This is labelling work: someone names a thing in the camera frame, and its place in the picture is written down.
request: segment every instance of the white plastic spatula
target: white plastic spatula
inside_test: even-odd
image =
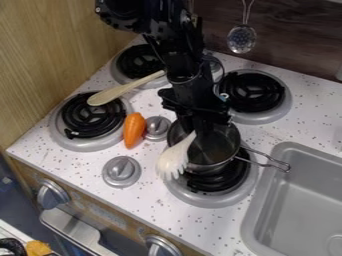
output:
[[[108,102],[115,100],[116,98],[119,98],[120,96],[133,90],[134,88],[137,88],[138,86],[142,84],[146,84],[163,75],[165,75],[165,71],[159,70],[151,75],[145,76],[131,83],[103,90],[101,92],[98,92],[92,95],[87,100],[87,103],[90,106],[101,106],[101,105],[107,104]]]
[[[188,149],[196,138],[196,131],[190,133],[185,139],[166,149],[158,158],[157,173],[162,179],[171,180],[179,178],[184,173],[189,159]]]

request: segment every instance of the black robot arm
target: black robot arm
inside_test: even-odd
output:
[[[228,104],[212,90],[202,19],[194,21],[183,0],[96,0],[95,12],[115,29],[143,34],[172,84],[158,92],[163,107],[175,111],[186,131],[206,131],[213,123],[229,121]]]

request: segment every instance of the metal pot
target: metal pot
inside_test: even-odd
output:
[[[180,122],[175,121],[168,132],[167,142],[169,146],[173,146],[187,136]],[[243,148],[247,151],[264,156],[270,162],[261,164],[249,159],[236,156],[239,149]],[[205,172],[207,170],[221,170],[230,161],[237,159],[262,167],[275,167],[278,170],[288,173],[291,169],[288,163],[276,160],[269,155],[257,150],[241,146],[241,136],[237,127],[230,123],[228,125],[215,124],[213,130],[207,134],[198,134],[194,142],[188,150],[189,163],[187,170],[190,172]]]

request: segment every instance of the silver knob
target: silver knob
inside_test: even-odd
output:
[[[182,252],[171,242],[161,236],[147,235],[145,244],[148,256],[182,256]]]
[[[150,141],[162,141],[166,139],[167,132],[171,126],[171,121],[162,116],[152,116],[147,118],[147,133],[145,138]]]
[[[110,186],[125,188],[138,181],[140,164],[132,157],[119,156],[109,160],[102,170],[103,180]]]
[[[59,204],[70,202],[67,192],[51,180],[43,180],[37,196],[38,203],[45,209],[51,210]]]

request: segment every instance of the sink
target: sink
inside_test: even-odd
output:
[[[342,159],[284,142],[271,156],[291,164],[264,170],[241,226],[258,256],[342,256]]]

